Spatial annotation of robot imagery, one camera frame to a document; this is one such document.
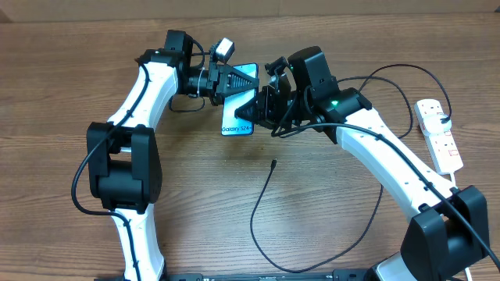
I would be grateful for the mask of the blue Galaxy S24 smartphone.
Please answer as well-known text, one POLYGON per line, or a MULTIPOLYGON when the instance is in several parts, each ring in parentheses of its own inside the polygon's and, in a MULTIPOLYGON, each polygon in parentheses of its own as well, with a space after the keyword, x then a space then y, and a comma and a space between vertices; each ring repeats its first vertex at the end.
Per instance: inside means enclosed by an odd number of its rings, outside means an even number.
MULTIPOLYGON (((242 64, 234 66, 234 68, 252 78, 257 78, 259 74, 259 67, 256 63, 242 64)), ((239 75, 228 74, 224 86, 233 90, 234 88, 243 87, 247 82, 239 75)), ((222 136, 238 137, 253 134, 254 123, 248 119, 248 114, 251 115, 251 113, 248 113, 248 107, 245 105, 254 99, 256 92, 257 89, 252 88, 224 98, 221 124, 222 136)))

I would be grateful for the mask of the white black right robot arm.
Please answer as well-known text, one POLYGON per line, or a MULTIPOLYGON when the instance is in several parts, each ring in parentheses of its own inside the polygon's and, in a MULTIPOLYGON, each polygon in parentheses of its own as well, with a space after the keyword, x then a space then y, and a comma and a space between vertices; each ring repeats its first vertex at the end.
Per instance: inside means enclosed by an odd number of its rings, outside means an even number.
POLYGON ((272 80, 236 109, 275 137, 313 129, 354 155, 397 202, 409 226, 400 250, 367 280, 450 280, 493 256, 488 207, 476 187, 458 188, 411 152, 355 88, 341 89, 317 46, 266 65, 272 80))

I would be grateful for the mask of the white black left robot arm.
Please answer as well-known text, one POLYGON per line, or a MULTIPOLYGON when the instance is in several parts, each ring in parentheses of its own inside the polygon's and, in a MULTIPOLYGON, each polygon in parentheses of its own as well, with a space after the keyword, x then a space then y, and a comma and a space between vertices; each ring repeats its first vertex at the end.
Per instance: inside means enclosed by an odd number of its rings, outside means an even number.
POLYGON ((121 280, 164 280, 166 259, 159 249, 154 204, 163 184, 155 130, 164 110, 177 94, 222 105, 222 131, 236 126, 229 105, 253 98, 259 85, 259 67, 251 62, 228 64, 234 43, 228 38, 191 63, 201 45, 182 30, 168 30, 161 48, 148 49, 137 58, 138 76, 124 103, 104 123, 87 129, 87 156, 91 195, 100 200, 96 216, 112 217, 120 238, 125 269, 121 280))

